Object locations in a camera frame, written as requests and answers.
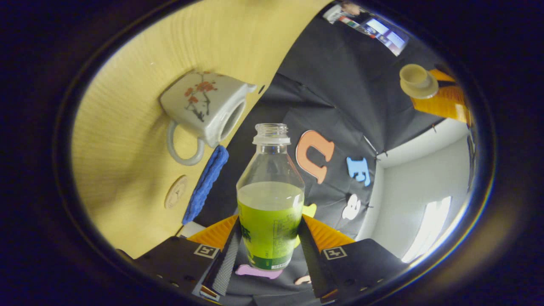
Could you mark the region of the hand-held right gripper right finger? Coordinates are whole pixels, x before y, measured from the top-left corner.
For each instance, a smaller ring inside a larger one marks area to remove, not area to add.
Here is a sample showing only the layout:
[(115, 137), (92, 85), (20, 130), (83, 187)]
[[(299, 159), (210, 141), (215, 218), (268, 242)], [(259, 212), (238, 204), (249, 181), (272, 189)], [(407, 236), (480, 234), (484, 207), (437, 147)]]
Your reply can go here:
[(307, 215), (298, 234), (314, 295), (322, 303), (365, 298), (408, 268), (375, 240), (355, 241)]

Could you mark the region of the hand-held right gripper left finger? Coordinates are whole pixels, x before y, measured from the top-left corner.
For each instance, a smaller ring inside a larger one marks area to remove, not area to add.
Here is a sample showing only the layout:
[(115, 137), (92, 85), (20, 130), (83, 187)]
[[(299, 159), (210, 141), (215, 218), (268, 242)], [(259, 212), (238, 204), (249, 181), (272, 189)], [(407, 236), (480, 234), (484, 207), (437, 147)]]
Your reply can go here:
[(226, 295), (242, 233), (238, 215), (190, 236), (172, 236), (135, 262), (184, 296), (219, 302)]

